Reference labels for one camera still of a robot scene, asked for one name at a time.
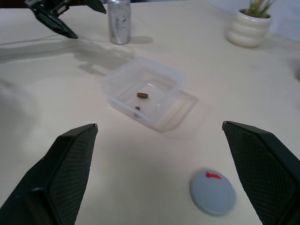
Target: clear plastic container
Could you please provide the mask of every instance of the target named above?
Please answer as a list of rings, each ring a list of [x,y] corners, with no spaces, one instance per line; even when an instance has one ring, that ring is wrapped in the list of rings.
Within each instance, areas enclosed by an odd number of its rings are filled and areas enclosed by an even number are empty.
[[[155,123],[176,101],[180,90],[180,75],[155,61],[136,58],[105,80],[105,93],[114,108],[146,123]],[[138,98],[138,92],[148,98]]]

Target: potted plant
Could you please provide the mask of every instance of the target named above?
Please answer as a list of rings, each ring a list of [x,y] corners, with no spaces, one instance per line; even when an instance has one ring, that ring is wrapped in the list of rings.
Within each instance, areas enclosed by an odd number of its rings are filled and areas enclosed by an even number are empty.
[[[227,30],[228,40],[238,46],[258,46],[269,31],[272,17],[267,12],[273,2],[274,0],[250,0],[250,7],[239,10]]]

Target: silver can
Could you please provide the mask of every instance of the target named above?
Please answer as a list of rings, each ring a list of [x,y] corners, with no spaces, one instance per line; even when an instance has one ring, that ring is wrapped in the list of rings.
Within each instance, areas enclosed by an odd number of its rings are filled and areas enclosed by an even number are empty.
[[[113,44],[123,45],[130,40],[130,0],[108,0],[109,38]]]

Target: red mark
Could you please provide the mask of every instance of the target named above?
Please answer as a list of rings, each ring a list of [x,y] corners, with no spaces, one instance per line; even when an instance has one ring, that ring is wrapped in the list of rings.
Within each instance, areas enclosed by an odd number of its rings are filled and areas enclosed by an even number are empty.
[[[209,173],[209,172],[206,172],[206,177],[208,177],[208,178],[213,177],[213,178],[216,178],[216,179],[222,179],[219,175],[214,174],[214,173]]]

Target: brown pellet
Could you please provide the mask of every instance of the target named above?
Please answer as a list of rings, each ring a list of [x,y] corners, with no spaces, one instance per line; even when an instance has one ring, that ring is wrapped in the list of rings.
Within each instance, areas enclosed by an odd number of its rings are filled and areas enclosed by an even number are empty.
[[[138,111],[140,111],[140,110],[141,110],[139,106],[135,107],[135,109],[137,109]],[[138,119],[138,118],[139,118],[139,115],[138,115],[138,114],[136,114],[136,113],[134,113],[134,117]]]
[[[148,98],[148,94],[146,94],[146,93],[141,93],[141,92],[138,92],[138,93],[136,94],[136,96],[137,96],[138,98]]]

